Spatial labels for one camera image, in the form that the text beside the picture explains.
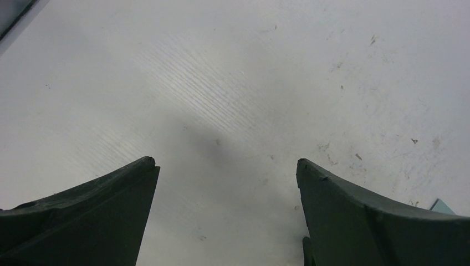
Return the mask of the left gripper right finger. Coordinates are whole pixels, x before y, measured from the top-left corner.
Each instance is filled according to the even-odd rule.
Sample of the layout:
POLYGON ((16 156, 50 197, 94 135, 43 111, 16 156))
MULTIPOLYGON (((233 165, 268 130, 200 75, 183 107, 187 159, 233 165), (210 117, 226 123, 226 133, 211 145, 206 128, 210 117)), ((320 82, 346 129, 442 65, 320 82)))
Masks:
POLYGON ((305 265, 468 265, 469 218, 410 206, 301 158, 305 265))

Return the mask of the teal envelope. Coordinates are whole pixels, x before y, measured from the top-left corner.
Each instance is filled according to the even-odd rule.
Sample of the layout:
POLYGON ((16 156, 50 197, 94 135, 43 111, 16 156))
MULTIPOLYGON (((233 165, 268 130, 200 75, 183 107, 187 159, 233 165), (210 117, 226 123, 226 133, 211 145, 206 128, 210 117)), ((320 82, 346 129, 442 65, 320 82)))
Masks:
POLYGON ((455 212, 452 211, 440 198, 435 200, 430 210, 434 212, 455 215, 455 212))

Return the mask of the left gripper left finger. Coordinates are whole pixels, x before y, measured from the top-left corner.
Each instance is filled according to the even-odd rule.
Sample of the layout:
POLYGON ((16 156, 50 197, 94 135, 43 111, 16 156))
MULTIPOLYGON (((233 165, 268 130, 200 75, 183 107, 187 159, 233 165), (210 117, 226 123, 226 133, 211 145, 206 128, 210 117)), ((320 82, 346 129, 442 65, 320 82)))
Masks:
POLYGON ((159 171, 145 156, 63 192, 1 210, 1 264, 135 265, 159 171))

